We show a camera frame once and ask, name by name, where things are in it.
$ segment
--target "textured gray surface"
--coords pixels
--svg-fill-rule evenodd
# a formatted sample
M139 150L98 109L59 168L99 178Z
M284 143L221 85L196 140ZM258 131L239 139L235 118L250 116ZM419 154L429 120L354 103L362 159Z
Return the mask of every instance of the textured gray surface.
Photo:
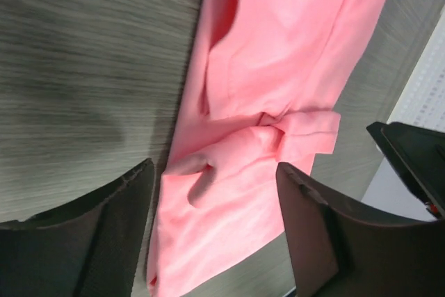
M199 2L0 0L0 220L72 200L146 156L162 169ZM443 3L388 0L315 177L362 196L381 159L364 127L389 115ZM134 296L148 296L146 244ZM281 236L189 296L281 296L292 284Z

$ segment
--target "black object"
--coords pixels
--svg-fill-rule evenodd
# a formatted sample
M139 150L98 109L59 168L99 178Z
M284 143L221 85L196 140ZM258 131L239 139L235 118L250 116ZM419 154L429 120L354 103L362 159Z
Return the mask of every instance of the black object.
M445 215L445 134L399 122L366 129L410 192L432 214Z
M144 161L24 222L0 224L0 297L127 297L154 180Z
M288 163L277 190L298 297L445 295L445 220L374 209Z

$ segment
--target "pink cloth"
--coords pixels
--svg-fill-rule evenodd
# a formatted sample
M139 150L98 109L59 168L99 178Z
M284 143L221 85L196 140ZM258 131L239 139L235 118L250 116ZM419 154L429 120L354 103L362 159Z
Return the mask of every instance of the pink cloth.
M279 161L310 173L385 0L203 0L149 249L182 296L284 231Z

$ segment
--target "black plastic piece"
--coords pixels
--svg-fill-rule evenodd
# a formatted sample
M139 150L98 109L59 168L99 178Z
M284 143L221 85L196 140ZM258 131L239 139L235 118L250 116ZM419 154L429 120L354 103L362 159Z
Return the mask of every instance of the black plastic piece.
M0 297L130 297L153 181L144 161L74 201L0 224Z
M367 127L406 187L445 215L445 134L394 122Z

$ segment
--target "pink fabric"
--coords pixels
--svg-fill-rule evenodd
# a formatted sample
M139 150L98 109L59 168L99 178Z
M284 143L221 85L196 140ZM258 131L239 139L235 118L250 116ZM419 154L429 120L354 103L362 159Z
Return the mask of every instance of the pink fabric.
M203 0L149 249L182 296L284 230L277 162L311 172L385 0Z

